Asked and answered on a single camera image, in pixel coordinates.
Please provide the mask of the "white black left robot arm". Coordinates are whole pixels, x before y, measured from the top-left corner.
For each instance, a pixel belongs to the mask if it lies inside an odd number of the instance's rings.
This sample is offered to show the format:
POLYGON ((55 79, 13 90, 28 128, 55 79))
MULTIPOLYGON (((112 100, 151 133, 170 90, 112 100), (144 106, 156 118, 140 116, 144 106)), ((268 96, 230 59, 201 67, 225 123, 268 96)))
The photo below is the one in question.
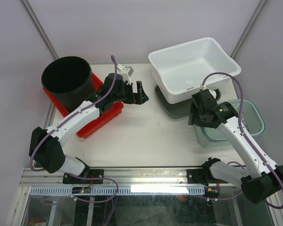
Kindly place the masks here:
POLYGON ((113 104, 142 105, 149 100, 144 92, 142 82, 133 84, 125 81, 123 76, 110 73, 103 85, 92 92, 67 117, 46 129, 37 127, 33 130, 29 148, 30 162, 37 162, 42 170, 52 174, 57 171, 73 176, 79 183, 89 179, 89 166, 82 160, 64 154, 63 146, 79 130, 88 123, 100 118, 110 110, 113 104))

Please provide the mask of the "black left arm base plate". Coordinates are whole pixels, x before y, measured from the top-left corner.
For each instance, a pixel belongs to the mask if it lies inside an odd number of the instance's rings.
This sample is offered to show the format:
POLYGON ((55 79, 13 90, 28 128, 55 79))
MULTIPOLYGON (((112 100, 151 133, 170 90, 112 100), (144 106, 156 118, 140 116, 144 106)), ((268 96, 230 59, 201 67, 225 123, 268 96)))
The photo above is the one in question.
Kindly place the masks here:
POLYGON ((65 173, 62 183, 66 185, 103 184, 104 169, 88 169, 79 176, 65 173))

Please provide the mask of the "light teal perforated basket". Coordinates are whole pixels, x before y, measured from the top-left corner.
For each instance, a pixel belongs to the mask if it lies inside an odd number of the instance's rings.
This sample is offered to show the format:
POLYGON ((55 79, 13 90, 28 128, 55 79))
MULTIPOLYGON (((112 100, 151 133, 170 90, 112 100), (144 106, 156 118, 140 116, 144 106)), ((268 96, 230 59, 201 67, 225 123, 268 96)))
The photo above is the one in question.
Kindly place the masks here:
MULTIPOLYGON (((248 100, 243 101, 242 122, 253 136, 260 136, 265 131, 265 123, 257 107, 248 100)), ((199 144, 204 148, 228 147, 231 144, 214 128, 194 126, 199 144)))

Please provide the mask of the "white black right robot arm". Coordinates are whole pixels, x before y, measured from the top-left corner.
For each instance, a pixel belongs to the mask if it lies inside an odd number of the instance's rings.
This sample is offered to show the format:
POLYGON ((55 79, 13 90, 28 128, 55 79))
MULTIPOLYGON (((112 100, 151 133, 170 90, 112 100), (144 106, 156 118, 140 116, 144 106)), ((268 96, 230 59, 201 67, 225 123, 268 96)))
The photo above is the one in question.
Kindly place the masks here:
POLYGON ((203 180, 221 179, 233 184, 254 204, 282 189, 283 165, 278 165, 260 148, 229 102, 217 103, 208 89, 192 95, 189 124, 218 130, 246 166, 240 169, 211 158, 202 165, 203 180))

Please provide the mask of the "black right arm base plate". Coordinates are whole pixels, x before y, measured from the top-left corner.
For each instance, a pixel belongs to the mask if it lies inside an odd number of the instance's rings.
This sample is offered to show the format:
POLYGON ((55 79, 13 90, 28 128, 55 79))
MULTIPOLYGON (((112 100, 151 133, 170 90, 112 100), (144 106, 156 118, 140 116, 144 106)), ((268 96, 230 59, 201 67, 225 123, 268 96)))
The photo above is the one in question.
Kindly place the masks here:
POLYGON ((210 173, 203 169, 187 169, 186 177, 188 184, 202 184, 209 186, 209 184, 217 184, 218 181, 221 184, 227 184, 224 180, 213 178, 210 173))

